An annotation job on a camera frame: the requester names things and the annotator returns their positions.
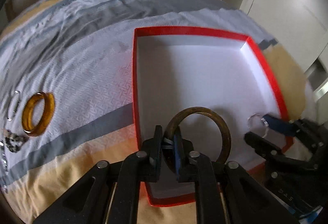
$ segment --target red object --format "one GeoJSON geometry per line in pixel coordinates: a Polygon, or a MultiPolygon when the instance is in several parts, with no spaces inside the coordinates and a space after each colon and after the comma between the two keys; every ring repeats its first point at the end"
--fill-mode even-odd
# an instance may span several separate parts
{"type": "MultiPolygon", "coordinates": [[[[201,28],[201,27],[163,26],[163,27],[136,28],[134,30],[133,50],[132,50],[132,99],[133,99],[133,119],[136,129],[136,140],[139,149],[141,148],[142,141],[140,136],[141,132],[140,132],[140,123],[139,123],[138,92],[137,92],[137,38],[143,36],[154,36],[154,35],[213,36],[213,37],[227,38],[227,39],[247,42],[265,72],[265,75],[268,79],[268,82],[276,98],[281,118],[286,121],[289,120],[286,104],[283,95],[280,91],[278,82],[271,70],[271,67],[266,62],[266,59],[262,54],[262,51],[251,37],[244,34],[233,33],[225,30],[217,30],[217,29],[201,28]]],[[[292,144],[293,144],[293,139],[291,137],[286,137],[286,145],[283,147],[282,151],[285,152],[286,150],[288,150],[292,146],[292,144]]],[[[249,170],[248,173],[254,174],[260,171],[263,167],[264,167],[264,163],[259,164],[256,167],[249,170]]],[[[151,189],[149,184],[145,184],[145,185],[147,189],[148,201],[152,206],[170,207],[170,206],[188,204],[195,201],[194,193],[181,195],[178,197],[169,197],[164,199],[154,198],[151,195],[151,189]]]]}

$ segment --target bangle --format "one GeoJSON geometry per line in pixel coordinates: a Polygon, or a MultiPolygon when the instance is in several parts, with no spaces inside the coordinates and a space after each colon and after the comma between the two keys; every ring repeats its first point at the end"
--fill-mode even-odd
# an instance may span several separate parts
{"type": "Polygon", "coordinates": [[[29,136],[41,135],[49,125],[55,110],[55,99],[52,93],[35,93],[26,103],[22,114],[22,127],[29,136]],[[44,109],[39,123],[34,126],[32,123],[33,110],[37,101],[44,100],[44,109]]]}

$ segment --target bedsheet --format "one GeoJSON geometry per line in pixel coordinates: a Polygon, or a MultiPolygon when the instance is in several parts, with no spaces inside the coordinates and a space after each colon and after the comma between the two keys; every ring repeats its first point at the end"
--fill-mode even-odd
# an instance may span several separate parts
{"type": "MultiPolygon", "coordinates": [[[[32,221],[97,161],[137,150],[132,117],[132,36],[137,27],[202,26],[253,37],[276,75],[291,118],[304,112],[306,80],[277,40],[220,0],[46,0],[0,37],[0,124],[23,135],[21,115],[38,91],[51,92],[55,112],[45,133],[18,153],[5,149],[0,184],[15,213],[32,221]],[[6,121],[14,90],[17,116],[6,121]]],[[[42,107],[36,108],[39,113],[42,107]]],[[[196,223],[195,205],[152,208],[141,188],[139,223],[196,223]]]]}

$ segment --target patterned fabric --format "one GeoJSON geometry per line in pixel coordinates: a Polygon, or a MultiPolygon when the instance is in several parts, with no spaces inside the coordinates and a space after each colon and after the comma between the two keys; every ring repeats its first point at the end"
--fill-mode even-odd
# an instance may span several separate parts
{"type": "MultiPolygon", "coordinates": [[[[297,106],[286,103],[289,114],[302,114],[307,103],[302,71],[281,45],[272,46],[277,41],[270,34],[220,0],[44,1],[7,27],[0,40],[1,125],[24,134],[19,116],[35,92],[53,93],[56,103],[45,133],[30,138],[18,153],[6,150],[9,171],[0,171],[0,184],[8,187],[6,199],[25,223],[32,223],[97,161],[117,162],[137,150],[131,89],[133,31],[166,25],[213,27],[252,36],[265,49],[275,73],[285,67],[284,74],[297,78],[277,80],[284,97],[297,100],[297,106]],[[8,124],[6,110],[14,90],[21,91],[22,102],[8,124]]],[[[154,209],[143,189],[140,197],[139,223],[171,223],[178,217],[181,223],[196,223],[194,204],[154,209]]]]}

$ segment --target screw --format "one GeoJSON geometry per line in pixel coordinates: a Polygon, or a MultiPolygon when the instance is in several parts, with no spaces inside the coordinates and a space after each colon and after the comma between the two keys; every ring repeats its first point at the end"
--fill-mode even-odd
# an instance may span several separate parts
{"type": "Polygon", "coordinates": [[[108,163],[105,160],[101,160],[97,163],[98,168],[105,168],[108,166],[108,163]]]}
{"type": "Polygon", "coordinates": [[[230,162],[228,162],[228,167],[231,169],[236,169],[239,167],[239,164],[235,161],[230,161],[230,162]]]}
{"type": "Polygon", "coordinates": [[[278,177],[278,173],[277,172],[272,172],[271,173],[271,177],[273,177],[274,179],[276,179],[278,177]]]}
{"type": "Polygon", "coordinates": [[[191,151],[191,152],[189,152],[189,155],[192,158],[196,158],[196,157],[200,156],[200,153],[197,151],[191,151]]]}
{"type": "Polygon", "coordinates": [[[145,151],[139,151],[137,152],[137,157],[146,157],[147,156],[147,153],[145,151]]]}

